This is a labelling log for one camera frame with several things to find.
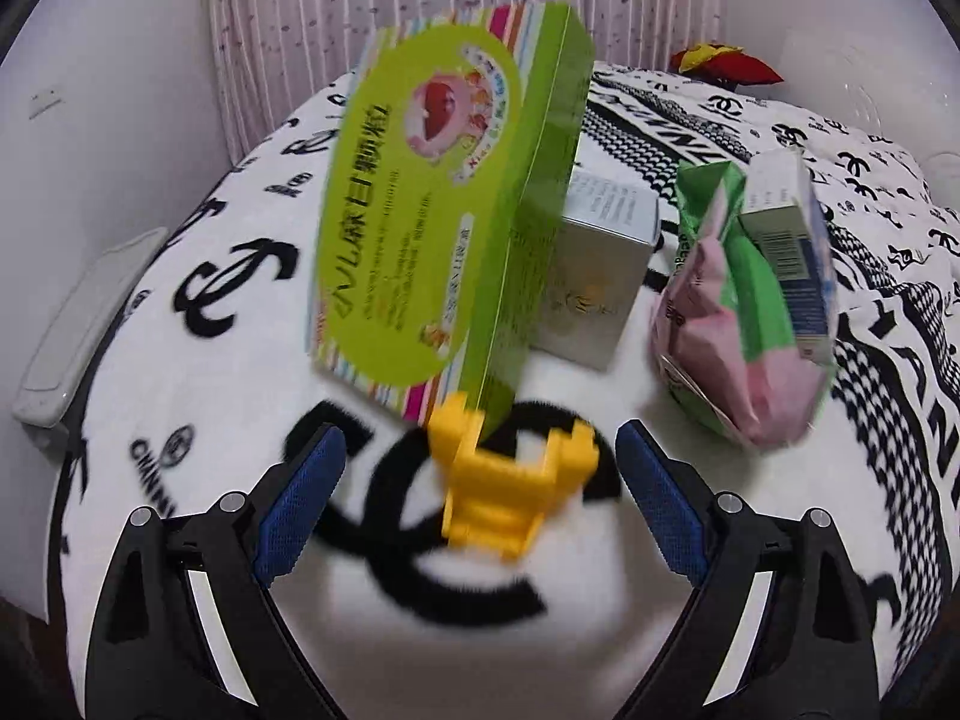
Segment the white wall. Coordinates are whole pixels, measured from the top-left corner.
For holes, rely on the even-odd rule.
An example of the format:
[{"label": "white wall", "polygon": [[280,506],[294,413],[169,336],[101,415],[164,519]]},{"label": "white wall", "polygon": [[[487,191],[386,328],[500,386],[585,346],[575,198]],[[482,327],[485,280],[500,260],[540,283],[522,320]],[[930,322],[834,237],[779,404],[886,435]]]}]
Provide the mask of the white wall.
[{"label": "white wall", "polygon": [[[105,248],[182,220],[227,170],[205,0],[42,0],[0,66],[0,593],[46,616],[58,470],[9,416]],[[33,95],[63,102],[32,121]]]},{"label": "white wall", "polygon": [[724,28],[784,76],[771,97],[882,131],[960,208],[960,52],[928,0],[727,0]]}]

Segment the yellow building block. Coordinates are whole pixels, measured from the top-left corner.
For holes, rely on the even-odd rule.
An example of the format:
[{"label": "yellow building block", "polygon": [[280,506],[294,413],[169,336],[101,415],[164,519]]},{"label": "yellow building block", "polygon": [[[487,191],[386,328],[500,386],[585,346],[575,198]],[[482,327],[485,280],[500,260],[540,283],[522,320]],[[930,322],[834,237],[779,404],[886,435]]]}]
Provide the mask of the yellow building block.
[{"label": "yellow building block", "polygon": [[582,488],[600,453],[593,428],[579,419],[573,432],[551,430],[539,464],[517,464],[477,448],[484,413],[467,396],[450,395],[427,425],[430,453],[445,471],[443,536],[453,546],[475,545],[515,560],[529,548],[544,517]]}]

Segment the silver box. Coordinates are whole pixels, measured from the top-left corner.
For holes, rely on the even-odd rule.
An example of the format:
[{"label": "silver box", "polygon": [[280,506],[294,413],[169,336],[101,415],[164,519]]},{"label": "silver box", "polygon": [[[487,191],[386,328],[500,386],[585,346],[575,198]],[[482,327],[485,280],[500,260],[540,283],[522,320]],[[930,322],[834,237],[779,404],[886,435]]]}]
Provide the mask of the silver box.
[{"label": "silver box", "polygon": [[574,170],[534,346],[604,370],[658,237],[655,191]]}]

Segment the black and white blanket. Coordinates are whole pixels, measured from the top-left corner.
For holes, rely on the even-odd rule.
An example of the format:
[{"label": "black and white blanket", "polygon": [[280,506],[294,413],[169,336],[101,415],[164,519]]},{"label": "black and white blanket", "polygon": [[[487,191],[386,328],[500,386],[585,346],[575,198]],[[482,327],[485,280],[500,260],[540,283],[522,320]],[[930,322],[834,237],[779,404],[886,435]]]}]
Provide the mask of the black and white blanket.
[{"label": "black and white blanket", "polygon": [[[80,702],[94,608],[128,513],[144,503],[200,512],[251,488],[329,421],[347,435],[347,473],[272,593],[347,714],[613,716],[689,591],[613,466],[616,428],[637,416],[714,490],[737,490],[759,512],[834,515],[872,599],[885,690],[960,566],[960,223],[930,204],[910,154],[793,106],[597,64],[578,164],[657,190],[664,232],[609,372],[531,355],[498,448],[522,449],[578,415],[597,429],[600,466],[530,554],[501,565],[445,548],[424,431],[307,359],[323,185],[348,88],[344,76],[299,108],[176,230],[101,362],[62,522]],[[670,400],[649,364],[648,326],[676,252],[680,160],[742,166],[778,143],[805,151],[843,314],[832,397],[814,429],[800,445],[748,456]],[[738,643],[733,661],[742,666],[749,646]]]}]

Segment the green medicine box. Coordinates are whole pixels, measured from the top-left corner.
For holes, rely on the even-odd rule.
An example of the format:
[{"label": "green medicine box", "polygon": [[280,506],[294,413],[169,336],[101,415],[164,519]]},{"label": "green medicine box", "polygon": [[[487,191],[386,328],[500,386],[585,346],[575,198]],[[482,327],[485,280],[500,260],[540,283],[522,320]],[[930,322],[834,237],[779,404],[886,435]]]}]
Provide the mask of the green medicine box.
[{"label": "green medicine box", "polygon": [[507,415],[535,331],[593,66],[563,2],[373,35],[320,216],[311,347],[426,423],[454,391]]}]

